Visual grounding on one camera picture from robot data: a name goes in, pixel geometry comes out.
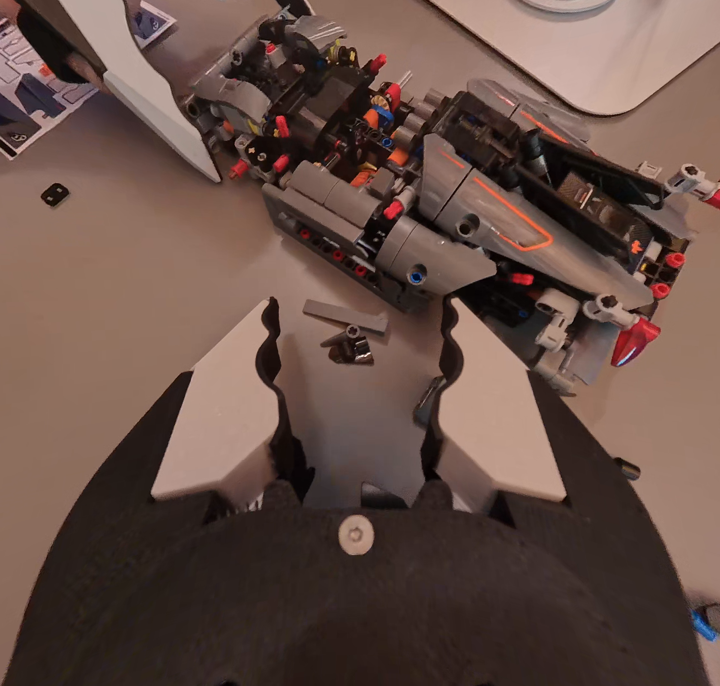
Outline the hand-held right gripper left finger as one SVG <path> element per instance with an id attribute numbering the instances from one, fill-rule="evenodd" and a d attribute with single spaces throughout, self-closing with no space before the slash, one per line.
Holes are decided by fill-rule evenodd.
<path id="1" fill-rule="evenodd" d="M 214 492 L 247 509 L 275 478 L 269 444 L 279 425 L 277 393 L 258 373 L 270 332 L 258 305 L 193 367 L 150 495 L 167 501 Z"/>

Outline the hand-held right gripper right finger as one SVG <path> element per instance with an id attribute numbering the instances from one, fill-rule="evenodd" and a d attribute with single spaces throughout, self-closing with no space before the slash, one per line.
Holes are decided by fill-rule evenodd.
<path id="1" fill-rule="evenodd" d="M 444 384 L 430 409 L 423 468 L 462 511 L 499 492 L 560 503 L 567 493 L 527 367 L 457 297 L 443 301 Z"/>

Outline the grey black lego car model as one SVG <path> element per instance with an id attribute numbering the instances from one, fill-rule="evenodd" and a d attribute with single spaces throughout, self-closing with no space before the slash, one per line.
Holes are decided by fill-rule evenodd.
<path id="1" fill-rule="evenodd" d="M 638 358 L 693 240 L 679 197 L 717 209 L 719 182 L 619 166 L 579 119 L 489 79 L 374 88 L 385 55 L 362 63 L 346 36 L 262 16 L 181 101 L 275 227 L 403 313 L 459 297 L 565 396 Z"/>

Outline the white book stand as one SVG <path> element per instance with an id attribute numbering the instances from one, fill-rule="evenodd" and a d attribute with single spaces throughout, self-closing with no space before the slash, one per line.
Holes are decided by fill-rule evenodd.
<path id="1" fill-rule="evenodd" d="M 719 46 L 719 0 L 427 0 L 570 106 L 629 112 Z"/>

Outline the dark grey curved lego panel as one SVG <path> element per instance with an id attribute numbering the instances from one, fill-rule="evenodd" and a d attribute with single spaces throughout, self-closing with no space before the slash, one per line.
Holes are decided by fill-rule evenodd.
<path id="1" fill-rule="evenodd" d="M 412 420 L 419 428 L 427 429 L 436 397 L 444 388 L 445 383 L 446 379 L 444 376 L 434 377 L 413 408 Z"/>

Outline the lego sticker sheet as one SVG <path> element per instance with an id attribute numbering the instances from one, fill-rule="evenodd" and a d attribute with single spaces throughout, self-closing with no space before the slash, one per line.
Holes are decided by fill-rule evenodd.
<path id="1" fill-rule="evenodd" d="M 18 27 L 1 20 L 1 154 L 15 159 L 97 93 L 56 78 Z"/>

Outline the black angled lego piece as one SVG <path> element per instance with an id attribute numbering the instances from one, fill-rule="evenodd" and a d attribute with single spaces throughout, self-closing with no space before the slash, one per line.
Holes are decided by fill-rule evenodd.
<path id="1" fill-rule="evenodd" d="M 349 324 L 344 331 L 324 340 L 319 346 L 329 349 L 329 359 L 337 364 L 374 365 L 369 341 L 356 324 Z"/>

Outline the grey flat lego tile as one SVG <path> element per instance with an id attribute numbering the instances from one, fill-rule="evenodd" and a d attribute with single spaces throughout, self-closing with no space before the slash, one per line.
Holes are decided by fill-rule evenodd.
<path id="1" fill-rule="evenodd" d="M 377 336 L 384 336 L 389 328 L 389 320 L 379 315 L 352 310 L 335 304 L 306 300 L 302 312 L 305 315 L 326 321 L 355 325 L 362 331 L 369 331 Z"/>

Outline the blue lego pin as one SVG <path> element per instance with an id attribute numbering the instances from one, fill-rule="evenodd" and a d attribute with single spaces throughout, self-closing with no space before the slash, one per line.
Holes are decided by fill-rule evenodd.
<path id="1" fill-rule="evenodd" d="M 719 630 L 713 626 L 707 618 L 707 613 L 702 610 L 691 609 L 690 620 L 694 631 L 709 643 L 716 643 L 719 639 Z"/>

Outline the person's left hand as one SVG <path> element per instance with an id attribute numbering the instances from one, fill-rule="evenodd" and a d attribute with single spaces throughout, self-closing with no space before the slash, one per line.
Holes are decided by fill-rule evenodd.
<path id="1" fill-rule="evenodd" d="M 92 84 L 96 89 L 105 93 L 112 94 L 104 83 L 104 79 L 99 75 L 92 64 L 88 62 L 83 55 L 78 52 L 72 52 L 65 58 L 65 64 L 67 67 L 77 74 L 80 78 L 86 82 Z"/>

